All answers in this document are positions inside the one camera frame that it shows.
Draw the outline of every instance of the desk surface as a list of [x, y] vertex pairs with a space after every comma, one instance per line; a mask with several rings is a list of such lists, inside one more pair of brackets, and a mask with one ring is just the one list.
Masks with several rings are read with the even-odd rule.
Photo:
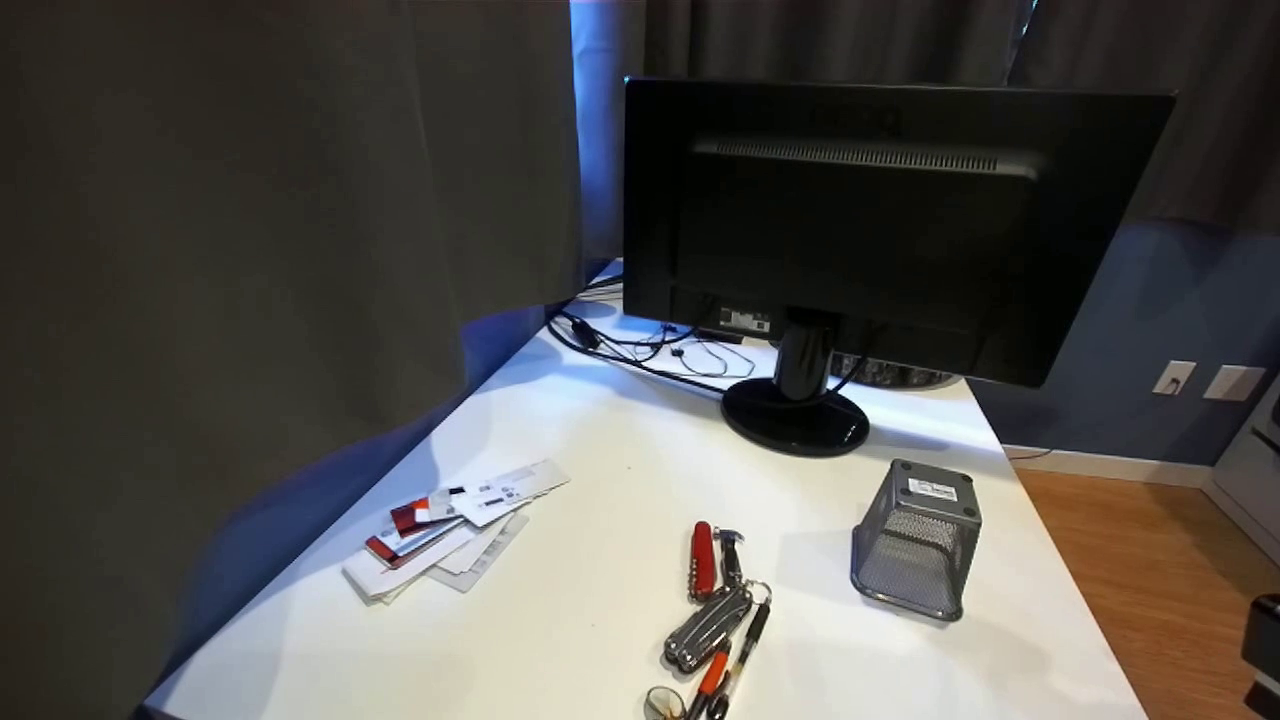
[[[613, 322], [593, 294], [584, 311]], [[644, 688], [674, 684], [662, 640], [692, 612], [688, 526], [711, 519], [744, 533], [744, 573], [776, 590], [736, 720], [1145, 716], [970, 383], [847, 397], [874, 414], [860, 453], [776, 456], [720, 423], [716, 400], [542, 332], [148, 703], [194, 720], [644, 716]], [[959, 622], [884, 612], [847, 584], [847, 526], [895, 456], [977, 480]], [[364, 605], [342, 575], [395, 499], [531, 459], [569, 484], [470, 594], [418, 581]]]

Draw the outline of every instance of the computer monitor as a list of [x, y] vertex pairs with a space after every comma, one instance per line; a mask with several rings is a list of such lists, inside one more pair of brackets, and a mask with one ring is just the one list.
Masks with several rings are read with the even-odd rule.
[[782, 349], [725, 393], [758, 445], [835, 456], [834, 352], [1039, 383], [1174, 112], [1039, 88], [626, 82], [626, 311]]

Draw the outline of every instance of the power outlet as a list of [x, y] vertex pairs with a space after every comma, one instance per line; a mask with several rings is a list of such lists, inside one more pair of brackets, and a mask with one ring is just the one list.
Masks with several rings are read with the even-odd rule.
[[1198, 360], [1169, 360], [1165, 373], [1156, 377], [1156, 397], [1180, 397], [1198, 373]]
[[1265, 377], [1267, 377], [1267, 369], [1223, 365], [1223, 369], [1215, 369], [1214, 383], [1205, 387], [1205, 400], [1245, 403]]

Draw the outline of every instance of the wall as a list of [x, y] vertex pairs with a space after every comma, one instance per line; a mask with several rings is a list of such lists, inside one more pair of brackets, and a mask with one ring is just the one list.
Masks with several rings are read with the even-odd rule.
[[[1183, 397], [1151, 397], [1198, 360]], [[1006, 445], [1215, 464], [1251, 403], [1214, 403], [1215, 365], [1280, 369], [1280, 236], [1124, 224], [1043, 387], [979, 393]]]

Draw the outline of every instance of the wooden floor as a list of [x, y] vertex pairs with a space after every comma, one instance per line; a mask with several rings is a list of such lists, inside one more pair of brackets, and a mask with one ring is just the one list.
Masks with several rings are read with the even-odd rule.
[[1148, 716], [1250, 716], [1245, 617], [1280, 568], [1198, 487], [1021, 474]]

